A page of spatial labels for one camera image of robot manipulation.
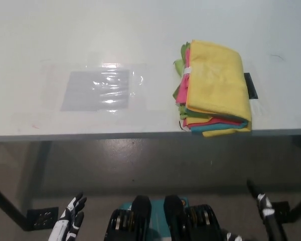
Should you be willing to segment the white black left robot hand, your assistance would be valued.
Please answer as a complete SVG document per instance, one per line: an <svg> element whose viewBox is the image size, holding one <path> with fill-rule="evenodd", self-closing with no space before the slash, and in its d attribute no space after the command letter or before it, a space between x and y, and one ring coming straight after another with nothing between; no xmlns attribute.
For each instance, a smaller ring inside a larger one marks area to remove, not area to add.
<svg viewBox="0 0 301 241"><path fill-rule="evenodd" d="M48 241L76 240L84 219L82 209L85 207L86 200L81 192L70 201L55 223Z"/></svg>

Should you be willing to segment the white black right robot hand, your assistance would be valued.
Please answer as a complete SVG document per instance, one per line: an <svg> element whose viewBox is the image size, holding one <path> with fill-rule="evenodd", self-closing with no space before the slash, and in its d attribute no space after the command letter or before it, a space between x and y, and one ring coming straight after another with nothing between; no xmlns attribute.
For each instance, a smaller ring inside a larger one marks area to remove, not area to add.
<svg viewBox="0 0 301 241"><path fill-rule="evenodd" d="M246 185L251 196L256 200L268 240L287 240L282 224L276 218L276 210L267 195L250 179L247 180Z"/></svg>

